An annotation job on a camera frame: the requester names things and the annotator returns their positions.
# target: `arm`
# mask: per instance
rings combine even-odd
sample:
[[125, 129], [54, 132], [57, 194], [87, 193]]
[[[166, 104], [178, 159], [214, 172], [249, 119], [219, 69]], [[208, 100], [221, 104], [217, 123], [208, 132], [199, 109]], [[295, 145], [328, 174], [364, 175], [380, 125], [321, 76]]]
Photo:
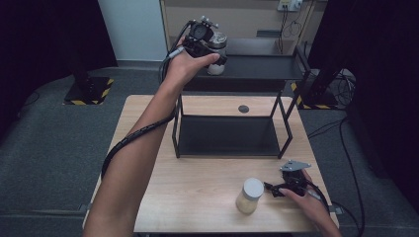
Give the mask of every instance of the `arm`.
[[[307, 174], [307, 172], [305, 170], [302, 170], [302, 172], [304, 173], [305, 177], [311, 181], [311, 177]], [[338, 227], [336, 226], [335, 222], [333, 222], [332, 218], [330, 218], [329, 213], [326, 211], [321, 201], [309, 194], [305, 194], [305, 196], [301, 197], [293, 191], [287, 189], [280, 189], [280, 192], [283, 193], [283, 195], [286, 197], [291, 198], [299, 205], [304, 214], [314, 222], [323, 236], [342, 236]]]
[[[168, 117], [183, 87], [200, 68], [218, 57], [210, 54], [193, 58], [185, 51], [176, 56], [165, 80], [129, 133]], [[132, 235], [165, 129], [166, 125], [162, 125], [146, 133], [115, 155], [96, 193], [83, 236]]]

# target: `hand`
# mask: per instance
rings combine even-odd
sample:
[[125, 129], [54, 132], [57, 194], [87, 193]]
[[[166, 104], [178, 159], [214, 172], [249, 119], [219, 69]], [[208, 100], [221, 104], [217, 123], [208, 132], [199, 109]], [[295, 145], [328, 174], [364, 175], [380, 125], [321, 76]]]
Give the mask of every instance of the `hand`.
[[[311, 181], [311, 177], [305, 170], [302, 170], [306, 179]], [[308, 190], [314, 192], [312, 187], [307, 187]], [[315, 197], [312, 197], [308, 192], [305, 192], [303, 197], [297, 195], [291, 190], [280, 189], [284, 196], [291, 198], [298, 204], [304, 214], [313, 221], [320, 229], [323, 236], [342, 236], [335, 222], [330, 218], [329, 213], [324, 208], [323, 203]]]
[[[178, 45], [181, 45], [184, 39], [181, 38]], [[180, 86], [183, 87], [201, 68], [216, 62], [218, 59], [218, 53], [193, 58], [184, 50], [171, 60], [165, 80], [176, 80], [176, 83], [180, 83]]]
[[[305, 178], [311, 181], [311, 177], [307, 174], [307, 172], [305, 170], [302, 170], [302, 172], [304, 173]], [[314, 192], [314, 189], [310, 186], [307, 186], [307, 189]], [[323, 203], [315, 197], [312, 197], [308, 192], [305, 192], [303, 197], [287, 189], [280, 189], [280, 192], [295, 201], [310, 220], [316, 222], [316, 220], [325, 217], [330, 218]]]

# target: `table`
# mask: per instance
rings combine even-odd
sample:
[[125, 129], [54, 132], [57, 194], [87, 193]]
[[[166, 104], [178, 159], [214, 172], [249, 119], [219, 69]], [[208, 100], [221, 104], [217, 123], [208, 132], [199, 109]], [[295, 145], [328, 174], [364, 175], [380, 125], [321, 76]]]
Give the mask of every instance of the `table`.
[[[111, 148], [126, 136], [152, 96], [129, 96], [117, 125]], [[269, 114], [275, 98], [240, 96], [184, 96], [186, 113], [221, 116], [263, 116]], [[283, 98], [286, 109], [292, 98]], [[238, 107], [249, 107], [247, 114]], [[286, 134], [281, 113], [274, 114], [280, 142]], [[293, 141], [283, 159], [267, 157], [176, 158], [169, 122], [157, 156], [149, 186], [142, 200], [135, 232], [145, 233], [227, 233], [227, 232], [306, 232], [316, 231], [298, 206], [286, 197], [264, 193], [256, 211], [244, 215], [235, 206], [243, 183], [257, 178], [281, 184], [279, 168], [288, 160], [311, 164], [312, 181], [330, 199], [308, 142], [298, 111], [290, 116]], [[338, 220], [332, 212], [336, 224]]]

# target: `electrical outlet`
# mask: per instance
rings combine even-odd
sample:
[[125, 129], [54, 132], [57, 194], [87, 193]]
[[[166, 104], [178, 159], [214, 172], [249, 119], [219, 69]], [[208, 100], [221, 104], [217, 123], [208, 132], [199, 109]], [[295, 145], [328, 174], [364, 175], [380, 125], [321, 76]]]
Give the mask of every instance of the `electrical outlet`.
[[302, 0], [292, 0], [289, 6], [289, 11], [297, 12], [301, 9]]
[[289, 12], [298, 12], [301, 9], [302, 0], [280, 0], [278, 11], [285, 12], [286, 8]]
[[280, 0], [280, 3], [278, 4], [278, 11], [286, 11], [286, 6], [287, 8], [290, 8], [291, 1], [292, 0]]

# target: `gray floor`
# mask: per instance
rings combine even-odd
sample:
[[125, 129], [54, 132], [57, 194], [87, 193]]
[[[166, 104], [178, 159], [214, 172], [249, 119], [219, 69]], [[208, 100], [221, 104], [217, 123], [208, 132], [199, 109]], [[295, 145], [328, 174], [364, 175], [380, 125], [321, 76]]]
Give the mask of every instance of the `gray floor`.
[[[89, 203], [126, 97], [153, 94], [158, 85], [157, 73], [149, 67], [102, 69], [92, 74], [115, 79], [103, 105], [63, 106], [62, 100], [73, 82], [72, 77], [67, 77], [37, 89], [40, 98], [22, 109], [21, 118], [0, 145], [1, 210], [77, 210], [80, 204]], [[299, 113], [307, 133], [346, 115], [343, 111]], [[344, 123], [343, 134], [363, 197], [365, 236], [419, 236], [419, 215], [391, 180], [375, 177], [349, 122]], [[310, 143], [331, 198], [344, 204], [361, 222], [354, 180], [338, 127], [311, 138]], [[357, 235], [348, 214], [338, 218], [344, 236]], [[0, 237], [80, 236], [82, 221], [81, 216], [2, 215]]]

